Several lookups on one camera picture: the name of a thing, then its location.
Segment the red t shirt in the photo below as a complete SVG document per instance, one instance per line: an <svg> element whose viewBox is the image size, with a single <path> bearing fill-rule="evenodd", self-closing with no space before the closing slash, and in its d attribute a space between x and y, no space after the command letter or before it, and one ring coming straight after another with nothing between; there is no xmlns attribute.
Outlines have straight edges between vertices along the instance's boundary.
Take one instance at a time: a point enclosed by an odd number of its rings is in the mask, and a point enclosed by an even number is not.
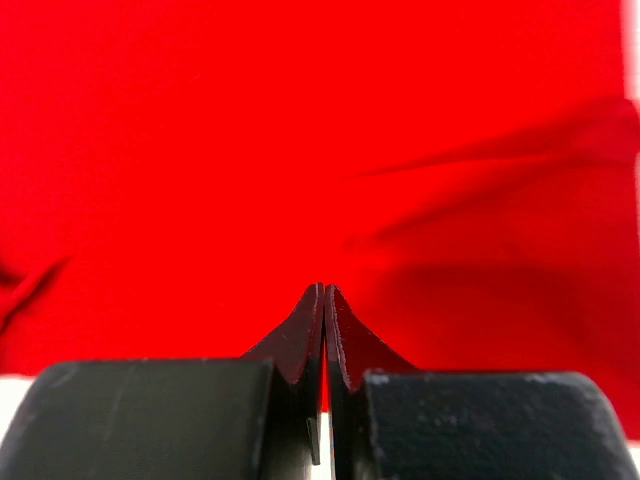
<svg viewBox="0 0 640 480"><path fill-rule="evenodd" d="M1 371L230 357L338 285L639 434L629 1L5 1Z"/></svg>

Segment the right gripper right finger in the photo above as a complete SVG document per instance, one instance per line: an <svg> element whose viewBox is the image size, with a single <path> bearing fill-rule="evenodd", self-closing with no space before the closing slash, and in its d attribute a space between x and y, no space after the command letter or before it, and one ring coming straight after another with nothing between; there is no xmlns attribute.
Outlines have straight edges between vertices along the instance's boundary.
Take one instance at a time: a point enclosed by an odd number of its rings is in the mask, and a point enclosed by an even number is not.
<svg viewBox="0 0 640 480"><path fill-rule="evenodd" d="M635 479L613 407L576 372L425 371L324 299L336 479Z"/></svg>

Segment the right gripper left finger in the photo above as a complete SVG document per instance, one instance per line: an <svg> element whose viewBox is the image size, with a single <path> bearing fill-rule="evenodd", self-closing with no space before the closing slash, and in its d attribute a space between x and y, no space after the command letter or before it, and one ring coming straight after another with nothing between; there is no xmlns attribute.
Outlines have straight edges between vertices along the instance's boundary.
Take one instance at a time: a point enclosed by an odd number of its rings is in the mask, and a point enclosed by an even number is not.
<svg viewBox="0 0 640 480"><path fill-rule="evenodd" d="M54 365L1 445L5 479L307 479L320 461L323 300L233 359Z"/></svg>

